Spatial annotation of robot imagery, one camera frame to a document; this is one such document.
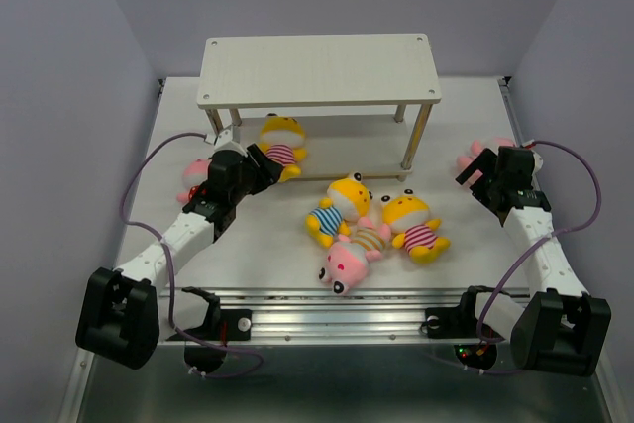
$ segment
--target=plush toy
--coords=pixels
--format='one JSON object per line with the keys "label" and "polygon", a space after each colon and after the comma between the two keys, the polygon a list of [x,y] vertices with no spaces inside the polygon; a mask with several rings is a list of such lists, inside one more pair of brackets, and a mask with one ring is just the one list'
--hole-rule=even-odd
{"label": "plush toy", "polygon": [[370,262],[383,257],[392,236],[387,225],[377,229],[368,217],[362,217],[357,226],[357,232],[352,237],[339,236],[340,241],[330,247],[326,265],[319,271],[322,282],[335,281],[335,294],[346,294],[366,278]]}
{"label": "plush toy", "polygon": [[370,210],[371,194],[358,172],[330,184],[319,207],[306,217],[308,233],[324,248],[330,248],[338,233],[350,235],[348,222],[357,222]]}
{"label": "plush toy", "polygon": [[[465,170],[474,159],[479,156],[484,149],[491,149],[497,154],[497,151],[502,146],[507,147],[515,147],[515,142],[512,139],[507,138],[491,138],[486,141],[473,141],[471,147],[469,148],[468,156],[458,156],[456,159],[456,164],[458,166],[458,171],[462,172]],[[542,157],[533,151],[533,155],[535,156],[535,168],[533,169],[533,175],[539,172],[544,164],[544,160]],[[468,180],[468,185],[473,185],[477,182],[477,180],[482,177],[482,173],[480,171],[476,171]]]}
{"label": "plush toy", "polygon": [[187,166],[185,172],[182,173],[182,184],[187,191],[181,192],[176,196],[180,203],[187,203],[196,188],[207,180],[207,169],[210,162],[211,160],[209,159],[198,159]]}
{"label": "plush toy", "polygon": [[380,200],[383,222],[396,235],[392,245],[395,248],[405,247],[415,263],[428,264],[450,246],[447,238],[435,233],[440,227],[440,218],[430,220],[429,207],[411,189],[395,198],[383,195]]}
{"label": "plush toy", "polygon": [[306,159],[307,152],[302,148],[306,134],[296,119],[269,114],[260,132],[260,140],[258,146],[262,152],[284,166],[280,182],[301,175],[297,163]]}

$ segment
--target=striped shirt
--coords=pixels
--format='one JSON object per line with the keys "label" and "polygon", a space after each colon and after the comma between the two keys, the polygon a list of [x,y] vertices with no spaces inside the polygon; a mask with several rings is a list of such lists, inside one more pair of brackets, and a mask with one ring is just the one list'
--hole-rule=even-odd
{"label": "striped shirt", "polygon": [[344,221],[341,212],[335,207],[316,208],[310,212],[310,214],[319,220],[319,224],[321,225],[319,231],[331,237],[337,235],[339,226],[341,222]]}
{"label": "striped shirt", "polygon": [[271,146],[270,149],[266,151],[266,156],[269,159],[282,164],[284,167],[297,163],[293,149],[284,144],[275,144],[274,146]]}
{"label": "striped shirt", "polygon": [[359,228],[350,242],[360,245],[366,251],[379,250],[382,252],[387,245],[385,240],[378,234],[378,231],[372,228]]}
{"label": "striped shirt", "polygon": [[436,234],[427,225],[416,225],[405,232],[405,249],[409,253],[414,247],[432,249],[436,243]]}

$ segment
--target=pink pig plush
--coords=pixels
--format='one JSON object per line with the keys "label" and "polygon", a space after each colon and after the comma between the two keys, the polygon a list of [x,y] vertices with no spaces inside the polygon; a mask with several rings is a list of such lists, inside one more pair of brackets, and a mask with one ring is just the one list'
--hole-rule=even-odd
{"label": "pink pig plush", "polygon": [[198,159],[187,166],[185,172],[182,173],[182,184],[185,186],[186,192],[180,192],[176,199],[180,203],[189,201],[191,189],[197,187],[207,180],[207,169],[209,168],[209,159]]}
{"label": "pink pig plush", "polygon": [[[469,149],[469,156],[458,156],[456,159],[458,171],[462,172],[465,170],[474,161],[474,159],[479,156],[482,151],[484,151],[484,149],[491,149],[497,154],[497,151],[502,146],[512,148],[515,147],[515,142],[508,138],[491,138],[486,141],[473,141]],[[540,168],[542,168],[544,161],[539,154],[534,151],[533,154],[535,155],[535,169],[533,170],[533,174],[535,174]],[[481,172],[476,171],[469,180],[467,180],[467,185],[473,185],[480,177],[482,177]]]}
{"label": "pink pig plush", "polygon": [[333,283],[335,294],[346,294],[363,281],[370,271],[370,262],[380,260],[391,238],[387,225],[378,229],[372,220],[363,217],[357,222],[357,232],[351,236],[339,236],[328,250],[325,267],[319,271],[319,280]]}

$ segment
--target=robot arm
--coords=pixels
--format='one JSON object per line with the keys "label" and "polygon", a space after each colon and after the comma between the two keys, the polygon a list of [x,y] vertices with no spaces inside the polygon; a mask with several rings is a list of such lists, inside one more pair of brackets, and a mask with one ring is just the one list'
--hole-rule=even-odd
{"label": "robot arm", "polygon": [[[244,149],[237,135],[233,127],[220,132],[207,180],[162,234],[174,275],[222,236],[245,196],[260,193],[279,181],[282,166],[256,145]],[[166,309],[158,304],[159,293],[169,283],[168,272],[165,252],[158,241],[115,269],[97,269],[86,286],[75,336],[77,346],[131,369],[140,368],[158,341],[173,334]],[[201,289],[182,289],[178,322],[185,329],[197,327],[212,306],[218,308],[216,296]]]}
{"label": "robot arm", "polygon": [[[605,340],[610,308],[591,297],[553,237],[551,207],[543,192],[533,189],[533,153],[524,148],[485,149],[456,181],[463,184],[479,170],[474,198],[493,212],[518,251],[551,237],[524,262],[531,300],[524,308],[504,294],[492,301],[483,322],[510,341],[521,369],[592,375]],[[476,323],[493,289],[472,286],[457,308],[426,311],[436,320],[431,338],[476,336]]]}

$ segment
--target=yellow plush toy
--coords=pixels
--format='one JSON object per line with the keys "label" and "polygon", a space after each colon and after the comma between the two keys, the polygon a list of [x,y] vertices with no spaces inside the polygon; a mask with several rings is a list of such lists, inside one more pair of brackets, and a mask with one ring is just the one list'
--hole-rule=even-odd
{"label": "yellow plush toy", "polygon": [[358,172],[330,184],[319,207],[306,217],[308,233],[324,248],[330,248],[335,235],[350,235],[348,222],[357,222],[370,210],[371,193],[361,183]]}
{"label": "yellow plush toy", "polygon": [[269,114],[260,132],[260,140],[262,142],[258,146],[262,152],[284,166],[280,182],[301,175],[297,163],[306,159],[307,152],[302,147],[306,133],[296,119]]}
{"label": "yellow plush toy", "polygon": [[420,198],[406,189],[398,197],[383,195],[383,222],[389,226],[395,248],[403,248],[415,263],[428,264],[446,250],[451,242],[434,233],[440,227],[441,220],[430,220],[429,207]]}

